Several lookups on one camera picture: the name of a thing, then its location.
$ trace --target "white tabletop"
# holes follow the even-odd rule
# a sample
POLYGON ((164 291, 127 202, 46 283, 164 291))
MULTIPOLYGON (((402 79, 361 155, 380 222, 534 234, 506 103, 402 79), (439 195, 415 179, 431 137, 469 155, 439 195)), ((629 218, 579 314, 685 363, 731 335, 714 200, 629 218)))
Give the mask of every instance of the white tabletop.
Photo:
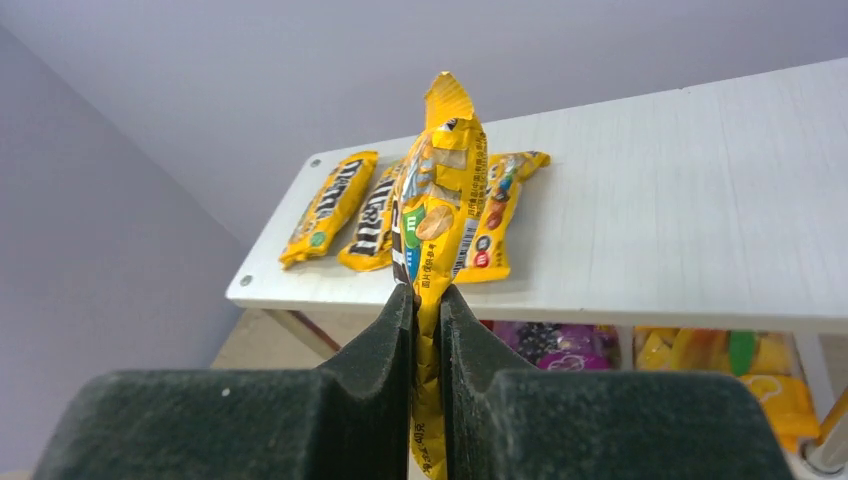
MULTIPOLYGON (((478 317, 848 333, 848 59, 484 128, 490 153, 541 150, 552 164, 509 227, 512 275, 460 287, 478 317)), ((391 269, 328 256, 283 272, 277 257, 340 160, 375 149, 387 163, 413 139, 308 159, 227 297, 378 313, 391 269)))

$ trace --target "yellow candy bag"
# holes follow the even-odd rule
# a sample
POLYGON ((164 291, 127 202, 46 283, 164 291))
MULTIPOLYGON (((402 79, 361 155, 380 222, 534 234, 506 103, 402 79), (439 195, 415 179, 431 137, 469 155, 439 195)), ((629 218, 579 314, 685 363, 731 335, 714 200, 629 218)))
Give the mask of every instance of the yellow candy bag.
POLYGON ((283 270, 327 254, 333 237, 356 212, 376 166, 377 152, 365 151, 347 157, 330 172, 280 256, 283 270))
POLYGON ((404 160, 390 165, 362 204, 353 239, 338 259, 357 272, 369 272, 392 264, 392 196, 404 160))
POLYGON ((477 228, 465 266, 456 283, 503 280, 509 276, 506 227, 515 213, 525 180, 551 162, 547 153, 501 153, 489 157, 489 178, 482 223, 477 228))
POLYGON ((681 328, 671 346, 672 370, 721 370, 727 330, 681 328))
POLYGON ((789 375, 792 370, 792 348, 782 334, 761 335, 757 355, 748 373, 789 375))
POLYGON ((639 350, 639 355, 636 357, 636 369, 651 371, 671 369, 671 347, 666 345, 656 332, 648 334, 644 346, 639 350))
POLYGON ((786 375, 743 375, 739 380, 757 397, 783 448, 795 453, 800 439, 819 436, 819 422, 804 382, 786 375))
POLYGON ((392 202, 395 279, 418 305, 410 441, 427 476, 447 479, 434 336, 442 294, 465 264, 486 195, 486 135, 468 94, 447 72, 425 95, 426 129, 409 150, 392 202))

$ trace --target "purple snack package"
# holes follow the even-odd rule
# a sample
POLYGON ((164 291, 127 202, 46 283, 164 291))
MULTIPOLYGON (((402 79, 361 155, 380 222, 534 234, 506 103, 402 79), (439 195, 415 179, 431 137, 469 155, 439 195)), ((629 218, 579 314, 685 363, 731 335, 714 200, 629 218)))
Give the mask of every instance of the purple snack package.
POLYGON ((542 370, 565 370, 579 372, 583 370, 609 370, 610 363, 601 355, 555 352, 539 361, 542 370))
POLYGON ((600 353, 595 345, 592 329, 585 325, 561 325, 556 349, 569 353, 600 353))
POLYGON ((618 332, 611 325, 595 325, 592 333, 601 340, 605 348, 618 346, 618 332))
POLYGON ((517 350, 518 344, 521 343, 521 338, 518 336, 521 325, 521 322, 495 322, 492 333, 497 335, 509 348, 517 350))

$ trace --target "floor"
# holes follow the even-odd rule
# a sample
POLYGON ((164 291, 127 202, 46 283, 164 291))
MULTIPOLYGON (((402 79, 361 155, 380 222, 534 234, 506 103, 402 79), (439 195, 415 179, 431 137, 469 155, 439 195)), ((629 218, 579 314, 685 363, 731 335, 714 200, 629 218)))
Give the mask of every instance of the floor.
MULTIPOLYGON (((348 314, 313 313, 309 318, 342 346, 356 337, 373 320, 368 316, 348 314)), ((822 344, 833 389, 835 392, 841 392, 848 386, 848 336, 822 336, 822 344)), ((318 342, 315 336, 291 315, 279 312, 272 318, 261 310, 247 310, 221 348, 212 368, 312 368, 329 355, 331 351, 326 345, 318 342)), ((28 472, 0 474, 0 480, 28 478, 28 472)), ((411 459, 410 478, 426 478, 411 459)))

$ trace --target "gray wall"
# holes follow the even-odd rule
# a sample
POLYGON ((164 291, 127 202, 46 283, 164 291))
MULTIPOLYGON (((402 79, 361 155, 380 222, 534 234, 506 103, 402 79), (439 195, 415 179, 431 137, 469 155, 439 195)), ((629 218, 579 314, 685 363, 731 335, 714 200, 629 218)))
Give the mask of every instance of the gray wall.
POLYGON ((118 368, 208 366, 243 248, 0 28, 0 472, 118 368))
POLYGON ((848 55, 840 0, 4 0, 3 23, 244 244, 307 156, 848 55))

